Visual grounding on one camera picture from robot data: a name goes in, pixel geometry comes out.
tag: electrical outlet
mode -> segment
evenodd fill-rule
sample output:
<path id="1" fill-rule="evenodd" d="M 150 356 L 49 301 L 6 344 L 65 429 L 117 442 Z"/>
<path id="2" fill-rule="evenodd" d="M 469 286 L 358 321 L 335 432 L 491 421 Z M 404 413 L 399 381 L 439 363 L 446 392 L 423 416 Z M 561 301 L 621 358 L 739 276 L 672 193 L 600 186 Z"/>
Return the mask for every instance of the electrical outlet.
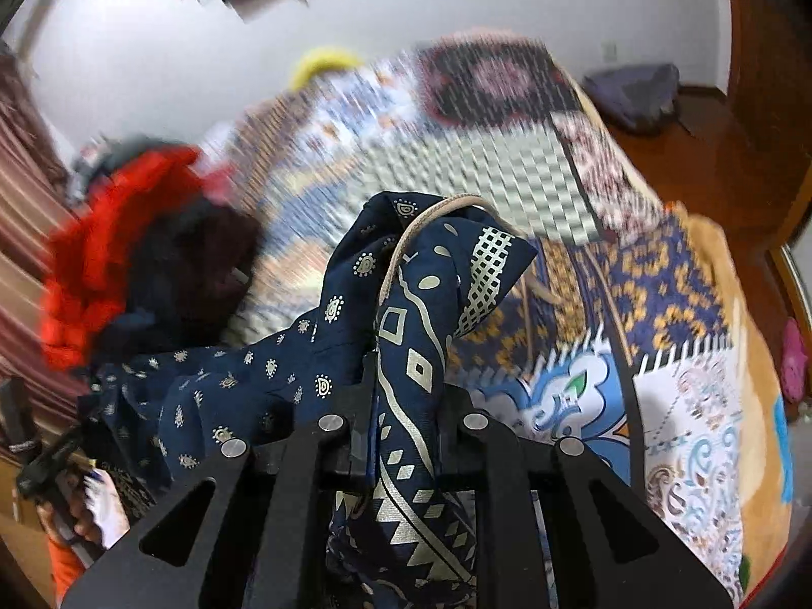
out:
<path id="1" fill-rule="evenodd" d="M 601 44 L 601 49 L 605 64 L 614 64 L 617 61 L 617 44 L 615 41 L 604 41 Z"/>

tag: pink curtain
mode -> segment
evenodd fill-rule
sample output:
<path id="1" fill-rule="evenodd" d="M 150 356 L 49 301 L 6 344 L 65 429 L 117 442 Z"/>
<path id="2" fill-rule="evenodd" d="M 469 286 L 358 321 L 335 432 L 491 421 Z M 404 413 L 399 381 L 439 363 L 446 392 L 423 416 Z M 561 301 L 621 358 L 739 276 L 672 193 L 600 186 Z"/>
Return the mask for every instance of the pink curtain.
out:
<path id="1" fill-rule="evenodd" d="M 84 384 L 47 368 L 39 320 L 46 237 L 72 217 L 66 171 L 8 48 L 0 47 L 0 375 L 25 378 L 40 427 L 61 432 Z"/>

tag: silver screw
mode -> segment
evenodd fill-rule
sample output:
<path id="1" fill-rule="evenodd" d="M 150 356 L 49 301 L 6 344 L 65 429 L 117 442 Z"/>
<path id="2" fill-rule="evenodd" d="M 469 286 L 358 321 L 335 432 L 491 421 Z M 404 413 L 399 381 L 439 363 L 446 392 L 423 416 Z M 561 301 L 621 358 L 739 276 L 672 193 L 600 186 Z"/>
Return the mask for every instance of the silver screw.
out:
<path id="1" fill-rule="evenodd" d="M 220 453 L 225 455 L 226 458 L 239 458 L 248 449 L 248 444 L 235 437 L 223 443 L 222 447 L 220 447 Z"/>
<path id="2" fill-rule="evenodd" d="M 573 457 L 584 452 L 584 443 L 577 437 L 565 437 L 560 442 L 561 451 Z"/>
<path id="3" fill-rule="evenodd" d="M 465 428 L 469 430 L 482 430 L 488 425 L 488 417 L 484 414 L 471 413 L 466 414 L 462 422 L 465 424 Z"/>
<path id="4" fill-rule="evenodd" d="M 344 419 L 337 414 L 326 414 L 318 420 L 318 427 L 325 433 L 330 433 L 333 430 L 338 430 L 344 424 Z"/>

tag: bedspread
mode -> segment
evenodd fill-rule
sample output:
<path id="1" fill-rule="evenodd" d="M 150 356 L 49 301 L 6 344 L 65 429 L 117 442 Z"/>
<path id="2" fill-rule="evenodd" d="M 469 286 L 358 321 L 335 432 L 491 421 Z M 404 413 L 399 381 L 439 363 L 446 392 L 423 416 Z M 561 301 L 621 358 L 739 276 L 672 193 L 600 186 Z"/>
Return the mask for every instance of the bedspread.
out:
<path id="1" fill-rule="evenodd" d="M 234 159 L 239 205 L 265 229 L 237 340 L 319 304 L 371 195 L 481 194 L 537 259 L 452 344 L 449 382 L 523 437 L 583 438 L 736 604 L 777 562 L 783 406 L 724 236 L 663 208 L 541 44 L 454 38 L 322 77 L 248 112 Z"/>

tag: pink slipper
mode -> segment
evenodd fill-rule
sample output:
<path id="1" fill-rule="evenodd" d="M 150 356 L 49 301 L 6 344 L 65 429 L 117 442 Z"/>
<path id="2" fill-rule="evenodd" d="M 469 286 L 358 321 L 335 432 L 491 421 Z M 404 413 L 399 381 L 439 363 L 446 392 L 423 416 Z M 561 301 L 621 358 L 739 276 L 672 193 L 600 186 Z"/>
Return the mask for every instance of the pink slipper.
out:
<path id="1" fill-rule="evenodd" d="M 784 328 L 784 354 L 781 357 L 781 391 L 791 403 L 801 402 L 804 398 L 806 380 L 806 354 L 801 330 L 794 318 L 787 321 Z"/>

